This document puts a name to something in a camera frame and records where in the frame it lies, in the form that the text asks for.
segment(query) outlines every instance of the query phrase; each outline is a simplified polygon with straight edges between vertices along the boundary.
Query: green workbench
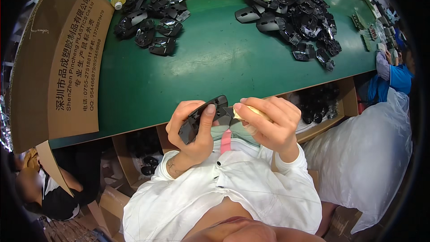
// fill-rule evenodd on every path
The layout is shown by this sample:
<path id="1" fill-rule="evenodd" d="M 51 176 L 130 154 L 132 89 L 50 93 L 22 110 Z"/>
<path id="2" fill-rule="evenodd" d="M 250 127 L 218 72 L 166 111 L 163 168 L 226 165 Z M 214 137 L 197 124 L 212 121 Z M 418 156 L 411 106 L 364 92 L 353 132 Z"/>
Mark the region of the green workbench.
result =
<path id="1" fill-rule="evenodd" d="M 350 15 L 367 23 L 374 17 L 363 0 L 325 0 L 335 17 L 342 52 L 326 71 L 317 60 L 296 61 L 291 46 L 241 24 L 234 12 L 243 0 L 187 0 L 191 16 L 183 22 L 174 56 L 150 54 L 113 34 L 106 37 L 99 81 L 99 132 L 50 140 L 58 148 L 169 121 L 179 102 L 225 94 L 232 105 L 242 97 L 268 97 L 375 69 L 376 42 L 366 52 Z"/>

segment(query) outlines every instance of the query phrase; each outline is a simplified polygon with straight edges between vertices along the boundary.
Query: pink lanyard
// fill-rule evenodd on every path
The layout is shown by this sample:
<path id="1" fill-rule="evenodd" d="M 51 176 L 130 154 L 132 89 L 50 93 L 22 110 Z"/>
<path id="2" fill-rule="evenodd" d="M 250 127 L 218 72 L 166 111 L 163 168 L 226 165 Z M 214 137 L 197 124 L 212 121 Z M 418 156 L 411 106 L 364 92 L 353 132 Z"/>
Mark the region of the pink lanyard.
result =
<path id="1" fill-rule="evenodd" d="M 221 155 L 231 150 L 231 131 L 227 129 L 221 137 Z"/>

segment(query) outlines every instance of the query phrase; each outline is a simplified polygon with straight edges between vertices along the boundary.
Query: hand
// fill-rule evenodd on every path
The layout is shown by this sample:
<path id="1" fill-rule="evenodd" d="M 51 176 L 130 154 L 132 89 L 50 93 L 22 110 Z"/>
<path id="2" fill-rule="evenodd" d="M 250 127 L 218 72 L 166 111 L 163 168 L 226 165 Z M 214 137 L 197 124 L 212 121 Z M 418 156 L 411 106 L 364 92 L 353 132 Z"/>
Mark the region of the hand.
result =
<path id="1" fill-rule="evenodd" d="M 385 57 L 387 58 L 388 63 L 391 65 L 391 53 L 389 51 L 385 51 Z"/>
<path id="2" fill-rule="evenodd" d="M 266 113 L 273 123 L 250 110 L 253 106 Z M 295 131 L 301 118 L 301 111 L 291 102 L 277 97 L 259 99 L 242 98 L 234 104 L 236 112 L 254 126 L 258 132 L 253 135 L 256 142 L 279 153 L 284 162 L 293 162 L 298 157 Z"/>
<path id="3" fill-rule="evenodd" d="M 399 52 L 399 64 L 402 65 L 403 64 L 403 57 L 402 57 L 402 53 Z"/>
<path id="4" fill-rule="evenodd" d="M 180 153 L 186 156 L 191 165 L 200 164 L 212 153 L 214 141 L 211 136 L 211 127 L 215 116 L 215 105 L 208 105 L 203 111 L 200 118 L 199 132 L 194 142 L 185 145 L 178 132 L 187 116 L 204 103 L 201 100 L 180 102 L 166 126 L 169 141 L 181 150 Z"/>

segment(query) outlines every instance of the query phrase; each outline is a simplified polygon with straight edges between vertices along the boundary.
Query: transparent plastic bag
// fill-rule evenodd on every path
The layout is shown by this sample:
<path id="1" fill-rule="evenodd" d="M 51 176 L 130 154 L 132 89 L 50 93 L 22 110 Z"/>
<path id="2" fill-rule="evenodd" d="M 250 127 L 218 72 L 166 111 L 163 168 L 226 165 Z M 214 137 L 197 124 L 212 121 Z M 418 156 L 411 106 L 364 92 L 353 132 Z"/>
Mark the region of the transparent plastic bag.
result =
<path id="1" fill-rule="evenodd" d="M 315 137 L 303 147 L 319 171 L 320 199 L 363 212 L 354 234 L 381 220 L 412 154 L 409 97 L 389 88 L 387 102 Z"/>
<path id="2" fill-rule="evenodd" d="M 375 30 L 376 34 L 378 35 L 379 39 L 381 40 L 381 43 L 386 44 L 387 43 L 387 37 L 385 36 L 384 26 L 382 25 L 381 21 L 376 19 L 375 23 Z"/>

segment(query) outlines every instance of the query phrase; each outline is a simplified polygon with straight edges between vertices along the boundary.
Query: worker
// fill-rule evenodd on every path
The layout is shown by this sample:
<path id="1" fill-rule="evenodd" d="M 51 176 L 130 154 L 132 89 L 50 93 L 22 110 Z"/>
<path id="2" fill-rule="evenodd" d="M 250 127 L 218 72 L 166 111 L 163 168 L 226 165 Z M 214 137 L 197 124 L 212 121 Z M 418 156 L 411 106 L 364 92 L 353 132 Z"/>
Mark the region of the worker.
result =
<path id="1" fill-rule="evenodd" d="M 31 167 L 36 171 L 39 171 L 39 163 L 37 162 L 37 150 L 31 148 L 28 151 L 20 154 L 13 152 L 8 154 L 8 164 L 12 172 L 19 172 L 26 167 Z"/>
<path id="2" fill-rule="evenodd" d="M 243 98 L 234 105 L 243 122 L 218 139 L 216 131 L 211 134 L 216 112 L 211 104 L 195 141 L 185 145 L 180 127 L 202 104 L 184 101 L 173 113 L 166 131 L 179 151 L 164 155 L 125 206 L 125 240 L 323 241 L 313 235 L 321 202 L 295 136 L 300 110 L 282 98 Z M 273 154 L 278 172 L 271 170 Z"/>
<path id="3" fill-rule="evenodd" d="M 362 85 L 358 85 L 357 93 L 366 107 L 386 102 L 389 87 L 405 94 L 409 94 L 411 91 L 411 80 L 415 76 L 415 62 L 411 50 L 406 49 L 405 52 L 400 53 L 394 66 L 388 62 L 391 62 L 390 52 L 378 50 L 376 53 L 377 75 Z"/>
<path id="4" fill-rule="evenodd" d="M 15 181 L 24 208 L 53 220 L 70 220 L 80 208 L 95 200 L 100 190 L 101 151 L 74 146 L 54 150 L 53 154 L 67 186 L 68 194 L 43 168 L 47 163 L 38 158 L 40 171 L 23 168 Z"/>

